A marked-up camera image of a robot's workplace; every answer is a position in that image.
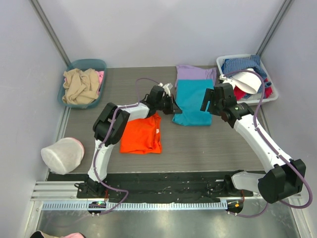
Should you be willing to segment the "teal t shirt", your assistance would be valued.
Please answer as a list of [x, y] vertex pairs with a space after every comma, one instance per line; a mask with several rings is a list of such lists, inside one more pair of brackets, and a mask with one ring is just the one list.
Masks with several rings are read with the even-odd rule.
[[211, 79], [178, 80], [175, 101], [182, 113], [175, 114], [172, 121], [182, 126], [210, 126], [212, 115], [200, 109], [206, 90], [212, 88]]

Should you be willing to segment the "lavender t shirt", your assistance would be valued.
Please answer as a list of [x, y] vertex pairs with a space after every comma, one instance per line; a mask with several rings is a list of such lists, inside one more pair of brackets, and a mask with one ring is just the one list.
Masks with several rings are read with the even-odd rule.
[[216, 68], [203, 69], [191, 65], [177, 65], [177, 78], [175, 81], [175, 88], [177, 87], [179, 80], [207, 80], [211, 79], [213, 85], [216, 83], [217, 71]]

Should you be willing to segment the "orange t shirt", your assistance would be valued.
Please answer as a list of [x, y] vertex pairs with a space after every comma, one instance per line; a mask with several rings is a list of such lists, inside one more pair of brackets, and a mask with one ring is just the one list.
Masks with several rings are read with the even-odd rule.
[[120, 140], [120, 153], [161, 154], [160, 122], [158, 113], [146, 119], [129, 121]]

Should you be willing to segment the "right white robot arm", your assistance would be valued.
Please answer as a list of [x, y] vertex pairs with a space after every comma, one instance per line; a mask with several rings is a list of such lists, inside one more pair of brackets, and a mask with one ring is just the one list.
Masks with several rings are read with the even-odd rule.
[[302, 191], [306, 165], [300, 159], [293, 160], [266, 133], [254, 112], [246, 103], [238, 103], [229, 83], [217, 84], [206, 89], [201, 111], [220, 116], [235, 129], [253, 149], [265, 173], [240, 171], [231, 176], [224, 191], [234, 196], [241, 190], [259, 193], [273, 204]]

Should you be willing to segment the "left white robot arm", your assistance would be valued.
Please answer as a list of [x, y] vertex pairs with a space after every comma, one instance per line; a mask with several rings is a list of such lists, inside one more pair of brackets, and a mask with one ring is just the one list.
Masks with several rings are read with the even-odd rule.
[[146, 119], [157, 111], [162, 111], [165, 115], [182, 113], [171, 93], [172, 88], [171, 83], [160, 83], [153, 86], [149, 94], [134, 104], [106, 104], [93, 125], [95, 150], [88, 178], [84, 182], [86, 190], [93, 197], [99, 198], [105, 193], [106, 186], [101, 181], [107, 177], [112, 150], [122, 138], [129, 121]]

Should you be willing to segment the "red garment in basket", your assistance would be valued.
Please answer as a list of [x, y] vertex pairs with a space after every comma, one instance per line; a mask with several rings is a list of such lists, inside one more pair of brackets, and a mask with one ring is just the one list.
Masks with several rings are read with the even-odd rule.
[[[265, 91], [264, 91], [264, 99], [268, 98], [272, 93], [273, 93], [273, 89], [272, 89], [272, 82], [270, 82], [267, 78], [264, 80], [264, 85], [265, 85]], [[259, 93], [257, 94], [248, 94], [244, 91], [242, 91], [240, 88], [238, 88], [237, 86], [234, 88], [234, 95], [236, 97], [236, 99], [238, 101], [242, 100], [242, 99], [248, 99], [252, 96], [261, 96], [262, 92], [261, 92], [262, 88], [259, 89]]]

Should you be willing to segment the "white plastic basket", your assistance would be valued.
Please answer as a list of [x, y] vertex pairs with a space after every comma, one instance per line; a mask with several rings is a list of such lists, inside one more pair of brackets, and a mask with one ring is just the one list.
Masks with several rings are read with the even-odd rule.
[[[216, 63], [217, 63], [217, 66], [218, 66], [218, 69], [219, 69], [220, 74], [223, 74], [223, 72], [222, 72], [222, 66], [223, 66], [223, 63], [225, 62], [226, 59], [231, 59], [231, 58], [248, 58], [250, 55], [251, 55], [251, 54], [242, 54], [242, 55], [231, 55], [231, 56], [221, 56], [221, 57], [218, 57], [218, 58], [216, 59]], [[265, 71], [265, 73], [267, 74], [267, 79], [268, 79], [270, 82], [272, 82], [272, 80], [271, 80], [271, 78], [270, 78], [270, 76], [269, 76], [269, 74], [268, 74], [268, 72], [267, 72], [265, 66], [263, 65], [262, 61], [261, 61], [261, 67], [262, 67], [262, 69]], [[261, 90], [261, 92], [264, 93], [264, 91], [265, 91], [264, 80], [263, 80], [262, 77], [261, 77], [260, 75], [258, 75], [253, 69], [248, 68], [247, 70], [239, 70], [239, 71], [234, 72], [233, 75], [236, 74], [236, 73], [239, 73], [239, 72], [251, 72], [251, 73], [257, 75], [257, 76], [261, 79], [261, 81], [262, 81], [262, 86], [261, 86], [262, 90]], [[277, 92], [277, 90], [276, 90], [276, 88], [275, 88], [273, 82], [272, 82], [272, 89], [273, 89], [273, 93], [272, 93], [268, 98], [266, 98], [266, 99], [263, 98], [262, 104], [264, 104], [264, 103], [266, 103], [266, 102], [274, 101], [274, 100], [276, 100], [276, 99], [278, 98], [278, 92]], [[245, 102], [245, 103], [247, 103], [247, 104], [250, 105], [250, 106], [254, 106], [254, 105], [257, 105], [257, 104], [259, 103], [259, 101], [260, 101], [260, 99], [261, 99], [261, 96], [252, 96], [252, 97], [250, 97], [250, 98], [248, 98], [248, 99], [242, 99], [242, 100], [240, 100], [240, 101], [237, 100], [237, 102], [238, 102], [238, 103]]]

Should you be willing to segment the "white garment in basket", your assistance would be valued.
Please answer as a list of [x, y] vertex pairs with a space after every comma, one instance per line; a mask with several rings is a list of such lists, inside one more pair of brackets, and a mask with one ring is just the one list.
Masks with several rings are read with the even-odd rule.
[[248, 94], [257, 94], [262, 86], [261, 79], [251, 72], [239, 72], [230, 78], [236, 87]]

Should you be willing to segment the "blue checkered garment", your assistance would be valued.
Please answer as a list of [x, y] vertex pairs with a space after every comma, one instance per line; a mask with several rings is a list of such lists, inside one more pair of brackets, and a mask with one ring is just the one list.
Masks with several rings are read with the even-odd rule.
[[222, 66], [223, 74], [232, 76], [234, 72], [239, 70], [253, 69], [264, 80], [265, 87], [270, 87], [271, 82], [267, 80], [267, 74], [261, 67], [260, 56], [250, 55], [248, 58], [231, 58], [226, 59]]

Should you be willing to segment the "pink garment in basket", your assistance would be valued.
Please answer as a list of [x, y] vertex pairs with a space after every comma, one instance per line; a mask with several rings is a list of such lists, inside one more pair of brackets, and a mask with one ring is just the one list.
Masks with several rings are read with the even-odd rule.
[[97, 71], [97, 74], [99, 76], [99, 88], [98, 88], [97, 94], [99, 95], [100, 90], [101, 90], [101, 86], [102, 86], [102, 82], [104, 80], [104, 71]]

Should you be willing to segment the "teal plastic basket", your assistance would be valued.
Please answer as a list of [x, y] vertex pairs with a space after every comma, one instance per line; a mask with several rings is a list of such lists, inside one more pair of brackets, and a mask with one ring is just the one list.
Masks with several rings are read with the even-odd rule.
[[63, 73], [57, 100], [75, 109], [97, 106], [106, 83], [106, 63], [101, 59], [79, 59]]

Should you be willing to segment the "beige crumpled shirt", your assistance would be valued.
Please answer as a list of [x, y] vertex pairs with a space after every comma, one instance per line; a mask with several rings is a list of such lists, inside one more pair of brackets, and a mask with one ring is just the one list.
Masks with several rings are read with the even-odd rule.
[[71, 105], [87, 105], [98, 99], [99, 76], [94, 69], [65, 71], [62, 101]]

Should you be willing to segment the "white mesh bag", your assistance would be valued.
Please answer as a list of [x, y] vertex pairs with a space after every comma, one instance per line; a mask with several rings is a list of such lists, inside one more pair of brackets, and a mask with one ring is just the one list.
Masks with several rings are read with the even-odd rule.
[[41, 149], [41, 156], [47, 167], [54, 173], [65, 175], [80, 164], [85, 155], [83, 144], [73, 138], [62, 138], [56, 143]]

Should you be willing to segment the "pink cloth at bottom edge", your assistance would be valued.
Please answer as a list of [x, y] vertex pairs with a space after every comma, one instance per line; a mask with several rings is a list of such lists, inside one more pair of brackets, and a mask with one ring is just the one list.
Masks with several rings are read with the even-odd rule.
[[42, 231], [35, 231], [31, 234], [30, 238], [85, 238], [85, 236], [81, 233], [72, 233], [63, 237], [56, 237], [52, 235], [48, 235]]

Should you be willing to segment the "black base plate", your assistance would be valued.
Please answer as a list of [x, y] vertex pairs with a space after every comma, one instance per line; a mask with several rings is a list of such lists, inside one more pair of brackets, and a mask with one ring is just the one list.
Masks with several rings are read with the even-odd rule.
[[104, 183], [92, 181], [87, 174], [57, 175], [49, 181], [72, 181], [77, 198], [107, 198], [117, 203], [129, 192], [126, 203], [207, 203], [223, 197], [252, 197], [247, 190], [237, 190], [229, 184], [233, 172], [176, 172], [108, 174]]

